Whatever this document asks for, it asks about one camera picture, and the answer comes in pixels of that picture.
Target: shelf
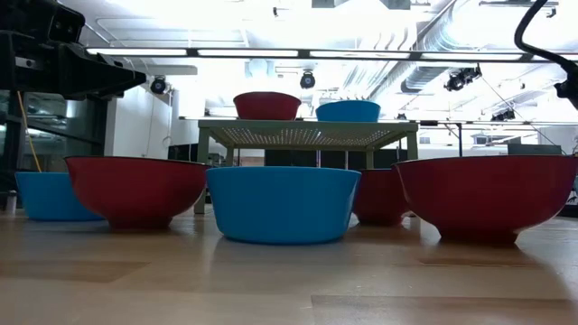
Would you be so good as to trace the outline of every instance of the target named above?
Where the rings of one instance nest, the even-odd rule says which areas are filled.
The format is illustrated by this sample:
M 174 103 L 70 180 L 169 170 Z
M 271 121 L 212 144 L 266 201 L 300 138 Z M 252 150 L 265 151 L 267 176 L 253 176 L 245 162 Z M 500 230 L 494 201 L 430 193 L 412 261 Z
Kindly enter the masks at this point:
M 201 120 L 199 128 L 227 148 L 376 151 L 415 133 L 414 123 Z

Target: bowl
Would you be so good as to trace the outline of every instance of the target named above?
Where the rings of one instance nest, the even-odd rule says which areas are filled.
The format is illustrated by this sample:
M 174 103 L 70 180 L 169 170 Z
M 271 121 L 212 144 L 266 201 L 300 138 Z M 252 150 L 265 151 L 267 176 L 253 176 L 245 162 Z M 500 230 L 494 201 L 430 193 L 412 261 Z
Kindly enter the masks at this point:
M 238 95 L 233 99 L 238 117 L 252 120 L 286 120 L 297 117 L 301 105 L 299 98 L 291 95 L 256 91 Z
M 320 122 L 377 122 L 381 106 L 365 100 L 343 100 L 315 110 Z
M 343 236 L 359 172 L 309 167 L 207 171 L 217 226 L 250 243 L 304 245 Z
M 567 156 L 444 158 L 396 164 L 409 208 L 442 238 L 507 244 L 554 217 L 578 159 Z
M 80 202 L 114 230 L 168 228 L 205 188 L 207 165 L 127 157 L 68 157 Z
M 408 211 L 399 174 L 392 169 L 361 171 L 353 213 L 359 223 L 397 226 Z
M 16 181 L 30 220 L 102 220 L 80 204 L 66 172 L 17 172 Z

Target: black cable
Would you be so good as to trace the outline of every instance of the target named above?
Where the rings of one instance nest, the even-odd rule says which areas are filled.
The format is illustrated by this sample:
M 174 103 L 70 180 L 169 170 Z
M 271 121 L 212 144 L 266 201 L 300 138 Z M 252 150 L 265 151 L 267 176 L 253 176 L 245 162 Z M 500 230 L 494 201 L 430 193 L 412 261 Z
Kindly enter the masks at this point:
M 524 43 L 524 33 L 526 32 L 526 28 L 530 25 L 536 14 L 542 9 L 542 7 L 548 2 L 548 0 L 536 0 L 534 4 L 530 7 L 527 13 L 522 18 L 520 25 L 516 29 L 516 34 L 514 36 L 514 42 L 516 46 L 525 52 L 530 54 L 537 55 L 542 57 L 546 60 L 550 60 L 552 62 L 558 63 L 566 73 L 573 73 L 576 72 L 577 67 L 576 65 L 570 61 L 565 59 L 564 57 L 554 54 L 552 52 L 539 49 L 535 46 L 529 45 Z

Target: blue bowl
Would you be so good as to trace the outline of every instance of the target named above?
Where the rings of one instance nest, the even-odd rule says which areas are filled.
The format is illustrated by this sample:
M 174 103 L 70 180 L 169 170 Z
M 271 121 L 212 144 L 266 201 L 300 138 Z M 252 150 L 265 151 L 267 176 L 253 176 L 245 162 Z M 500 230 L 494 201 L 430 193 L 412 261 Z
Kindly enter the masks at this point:
M 343 100 L 315 110 L 320 122 L 377 122 L 381 106 L 365 100 Z
M 207 171 L 219 230 L 251 243 L 303 245 L 343 236 L 361 173 L 308 167 Z
M 91 221 L 103 218 L 85 209 L 66 172 L 17 172 L 24 210 L 36 221 Z

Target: wooden floor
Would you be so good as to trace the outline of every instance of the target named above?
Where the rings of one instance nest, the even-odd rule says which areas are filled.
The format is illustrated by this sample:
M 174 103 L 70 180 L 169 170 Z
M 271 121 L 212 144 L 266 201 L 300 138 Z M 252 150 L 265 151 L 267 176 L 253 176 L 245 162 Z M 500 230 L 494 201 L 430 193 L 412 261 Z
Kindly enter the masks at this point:
M 578 221 L 517 246 L 439 243 L 416 218 L 321 246 L 223 238 L 185 215 L 163 234 L 0 220 L 0 324 L 578 324 Z

